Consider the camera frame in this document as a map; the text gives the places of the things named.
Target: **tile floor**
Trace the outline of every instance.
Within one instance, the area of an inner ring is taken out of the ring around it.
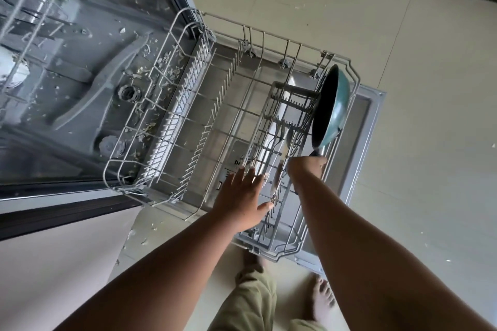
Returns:
[[[497,324],[497,4],[194,1],[209,12],[348,56],[363,83],[387,92],[350,206]],[[113,277],[183,227],[157,209],[144,209]],[[233,247],[187,329],[208,327],[233,287],[239,268],[234,261],[239,257]],[[270,270],[278,273],[275,329],[285,329],[300,312],[308,273],[286,259]],[[338,310],[335,325],[347,329]]]

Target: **dishwasher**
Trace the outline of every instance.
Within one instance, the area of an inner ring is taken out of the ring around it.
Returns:
[[[0,20],[2,198],[108,188],[193,222],[245,165],[267,174],[267,201],[285,131],[288,157],[312,152],[337,64],[350,100],[323,180],[350,201],[385,93],[348,58],[192,0],[0,0]],[[233,242],[321,272],[284,172],[275,207]]]

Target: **forearm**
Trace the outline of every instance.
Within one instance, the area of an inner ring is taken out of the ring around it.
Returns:
[[[73,313],[62,330],[182,330],[235,234],[207,214],[159,246]]]
[[[349,209],[319,178],[305,174],[292,180],[351,330],[432,329],[433,322],[440,322],[440,331],[453,326],[448,321],[453,311],[459,312],[459,325],[488,326],[417,258]]]

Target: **khaki pants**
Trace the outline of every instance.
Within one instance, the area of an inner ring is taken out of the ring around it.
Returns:
[[[208,331],[271,331],[276,308],[276,283],[260,265],[244,268],[236,288],[221,305]],[[289,331],[326,331],[318,322],[294,319]]]

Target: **teal frying pan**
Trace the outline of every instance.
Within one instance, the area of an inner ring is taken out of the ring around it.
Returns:
[[[311,131],[314,151],[310,156],[320,156],[324,147],[343,129],[349,97],[348,79],[335,64],[324,80],[318,104],[314,110]]]

